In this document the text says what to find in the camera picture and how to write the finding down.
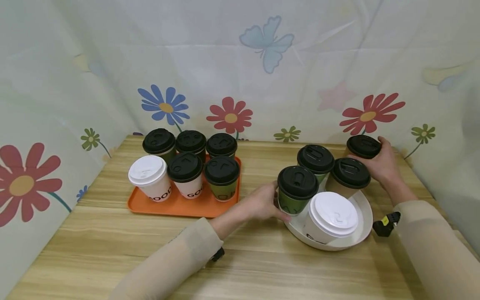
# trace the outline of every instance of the white lid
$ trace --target white lid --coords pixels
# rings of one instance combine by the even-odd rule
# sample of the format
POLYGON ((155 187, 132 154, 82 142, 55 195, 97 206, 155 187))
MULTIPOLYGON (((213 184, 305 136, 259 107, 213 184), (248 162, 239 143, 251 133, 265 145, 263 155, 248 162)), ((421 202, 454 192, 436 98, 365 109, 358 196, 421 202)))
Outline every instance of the white lid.
POLYGON ((310 212, 318 227, 337 238, 355 231, 357 210, 345 197, 335 192, 320 192, 310 201, 310 212))
POLYGON ((147 155, 137 159, 128 170, 128 179, 133 185, 146 186, 162 179, 167 172, 163 158, 147 155))

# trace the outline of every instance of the human hand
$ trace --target human hand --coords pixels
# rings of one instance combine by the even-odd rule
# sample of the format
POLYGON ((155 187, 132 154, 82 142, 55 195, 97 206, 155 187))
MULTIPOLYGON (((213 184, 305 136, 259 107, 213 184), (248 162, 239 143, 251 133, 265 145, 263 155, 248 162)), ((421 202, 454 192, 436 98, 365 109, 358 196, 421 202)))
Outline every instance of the human hand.
POLYGON ((379 136, 378 140, 382 143, 382 149, 374 158, 364 159, 355 155, 349 155, 349 157, 362 162, 368 168, 370 175, 380 182, 382 186, 389 183, 396 184, 402 182, 402 176, 398 170, 390 142, 382 136, 379 136))
POLYGON ((291 217, 274 205, 276 189, 276 181, 264 184, 240 201, 238 205, 250 219, 265 220, 275 217, 281 221, 290 222, 291 217))

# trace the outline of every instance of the orange tray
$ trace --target orange tray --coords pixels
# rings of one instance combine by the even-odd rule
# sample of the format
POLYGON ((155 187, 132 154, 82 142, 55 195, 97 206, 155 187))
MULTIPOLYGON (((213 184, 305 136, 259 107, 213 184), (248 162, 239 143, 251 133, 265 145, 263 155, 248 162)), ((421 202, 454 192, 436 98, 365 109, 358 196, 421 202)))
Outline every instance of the orange tray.
POLYGON ((148 214, 148 215, 165 215, 165 216, 193 216, 193 217, 206 217, 214 218, 222 213, 226 212, 229 208, 235 205, 239 201, 240 197, 240 180, 241 180, 241 160, 235 157, 235 160, 240 165, 240 176, 237 182, 237 188, 235 195, 227 201, 220 202, 215 199, 212 194, 212 190, 205 176, 203 178, 203 191, 195 199, 184 198, 177 186, 172 184, 172 194, 164 202, 154 202, 150 200, 139 188, 133 189, 127 205, 133 213, 136 214, 148 214))

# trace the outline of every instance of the green flower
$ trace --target green flower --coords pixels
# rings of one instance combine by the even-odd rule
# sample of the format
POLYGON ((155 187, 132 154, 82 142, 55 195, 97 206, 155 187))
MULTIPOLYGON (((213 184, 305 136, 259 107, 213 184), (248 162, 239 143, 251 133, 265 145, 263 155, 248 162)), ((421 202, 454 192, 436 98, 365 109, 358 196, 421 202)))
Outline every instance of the green flower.
POLYGON ((290 127, 290 130, 287 131, 285 128, 282 128, 282 133, 275 133, 273 136, 277 141, 283 140, 284 143, 293 142, 299 139, 298 135, 300 130, 295 130, 295 126, 290 127))
POLYGON ((98 143, 100 142, 100 134, 95 134, 95 131, 93 131, 92 128, 88 130, 85 128, 85 133, 87 135, 82 135, 80 139, 85 141, 85 143, 82 144, 82 148, 85 149, 86 151, 92 150, 92 146, 97 148, 98 143))
POLYGON ((423 128, 420 127, 413 127, 412 134, 417 136, 418 138, 416 141, 420 144, 428 144, 428 140, 435 137, 433 133, 435 131, 435 127, 428 129, 428 125, 424 124, 423 128))

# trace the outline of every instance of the person's left hand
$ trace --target person's left hand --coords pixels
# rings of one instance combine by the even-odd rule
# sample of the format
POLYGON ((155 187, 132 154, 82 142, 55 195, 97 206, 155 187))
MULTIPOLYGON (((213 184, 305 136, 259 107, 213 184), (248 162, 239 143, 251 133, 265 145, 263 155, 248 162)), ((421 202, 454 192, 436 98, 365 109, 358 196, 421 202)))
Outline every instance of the person's left hand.
POLYGON ((274 205, 276 188, 276 181, 264 184, 240 201, 239 205, 250 219, 265 220, 275 217, 281 221, 290 222, 291 217, 274 205))

